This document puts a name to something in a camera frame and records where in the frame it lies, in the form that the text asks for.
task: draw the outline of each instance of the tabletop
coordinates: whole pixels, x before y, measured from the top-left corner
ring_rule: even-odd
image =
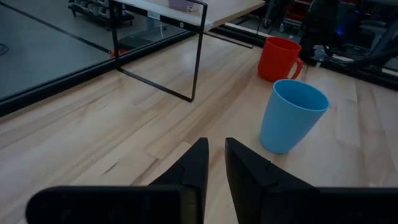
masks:
[[[123,66],[191,91],[197,36]],[[0,118],[0,223],[24,223],[26,201],[54,185],[145,185],[200,137],[209,140],[206,224],[236,224],[224,162],[232,137],[314,186],[398,186],[398,93],[324,68],[299,79],[330,109],[287,155],[259,142],[272,83],[260,48],[204,36],[197,97],[183,101],[118,71]]]
[[[183,12],[169,8],[167,0],[115,0],[117,2],[138,7],[150,12],[160,14],[172,19],[199,26],[201,22],[201,13],[199,11]],[[229,22],[239,16],[243,16],[265,4],[262,0],[203,0],[207,3],[207,15],[205,22],[205,31],[218,27],[225,22]]]

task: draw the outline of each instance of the red mug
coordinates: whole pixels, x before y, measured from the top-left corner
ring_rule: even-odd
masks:
[[[298,43],[280,37],[268,37],[258,65],[260,77],[271,82],[286,79],[294,62],[297,62],[291,79],[297,78],[303,68],[303,61],[299,59],[300,51]]]

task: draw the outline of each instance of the blue cup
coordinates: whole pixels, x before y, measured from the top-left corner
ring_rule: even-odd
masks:
[[[261,144],[273,153],[288,153],[328,108],[328,98],[306,83],[275,82],[262,119]]]

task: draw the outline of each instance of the purple container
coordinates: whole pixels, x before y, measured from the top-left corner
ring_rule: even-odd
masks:
[[[169,0],[169,6],[173,9],[185,12],[193,12],[198,10],[197,4],[188,2],[186,0]]]

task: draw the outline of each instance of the table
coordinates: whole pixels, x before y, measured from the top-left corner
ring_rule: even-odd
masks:
[[[183,29],[196,32],[199,35],[197,45],[197,56],[195,59],[195,71],[192,83],[191,97],[187,97],[175,90],[152,82],[138,74],[127,71],[120,67],[118,35],[116,30],[116,15],[111,11],[111,28],[114,44],[116,68],[118,71],[136,78],[146,84],[152,85],[162,91],[170,93],[188,102],[195,99],[198,71],[200,64],[201,45],[203,34],[214,27],[218,27],[225,22],[233,20],[239,16],[249,13],[265,4],[262,0],[186,0],[201,5],[196,12],[183,12],[168,7],[166,0],[112,0],[111,7],[118,7],[123,10],[134,12],[142,16],[150,17],[158,21],[181,27]]]
[[[125,66],[190,92],[198,36]],[[299,79],[331,107],[289,154],[265,150],[259,130],[272,91],[256,65],[260,48],[203,37],[201,94],[180,100],[114,70],[0,118],[0,223],[23,224],[24,205],[54,185],[144,185],[207,137],[206,224],[236,224],[224,163],[233,137],[315,186],[398,186],[398,93],[324,68]]]

